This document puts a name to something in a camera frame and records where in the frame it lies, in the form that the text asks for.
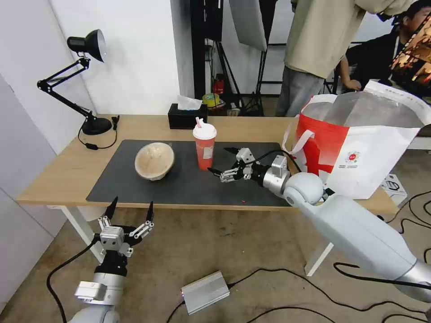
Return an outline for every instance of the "lamp base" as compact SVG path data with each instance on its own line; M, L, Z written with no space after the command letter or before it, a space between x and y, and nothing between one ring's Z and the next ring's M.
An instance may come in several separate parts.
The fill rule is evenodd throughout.
M90 116L82 125L82 132L86 135L100 135L111 127L111 121L108 119Z

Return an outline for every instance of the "wooden bowl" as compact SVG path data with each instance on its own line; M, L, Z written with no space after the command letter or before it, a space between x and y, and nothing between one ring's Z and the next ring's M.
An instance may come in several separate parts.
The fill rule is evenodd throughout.
M135 170L142 178L155 181L162 179L174 164L172 148L160 142L142 147L135 157Z

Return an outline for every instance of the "bag handle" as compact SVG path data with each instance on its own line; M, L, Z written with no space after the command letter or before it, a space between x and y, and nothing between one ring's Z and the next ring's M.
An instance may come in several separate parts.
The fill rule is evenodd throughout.
M301 150L304 147L308 139L314 138L314 132L312 132L311 130L304 131L304 133L301 135L296 145L292 148L291 151L288 151L286 149L286 141L290 134L290 127L291 127L291 124L287 127L286 131L284 132L282 148L286 150L290 155L295 155L299 150Z

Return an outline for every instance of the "beige shirt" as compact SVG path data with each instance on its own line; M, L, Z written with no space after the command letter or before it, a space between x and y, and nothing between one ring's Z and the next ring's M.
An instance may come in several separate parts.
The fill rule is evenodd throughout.
M388 15L413 0L291 0L295 16L287 39L287 67L327 78L355 36L365 12Z

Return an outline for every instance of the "plastic cup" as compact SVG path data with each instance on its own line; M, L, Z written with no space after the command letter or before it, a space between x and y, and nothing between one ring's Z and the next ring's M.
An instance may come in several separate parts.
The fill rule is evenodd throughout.
M204 123L199 119L198 125L193 129L193 137L196 142L196 153L198 155L198 164L201 170L208 170L212 166L212 156L214 153L214 143L217 136L217 130L213 125Z

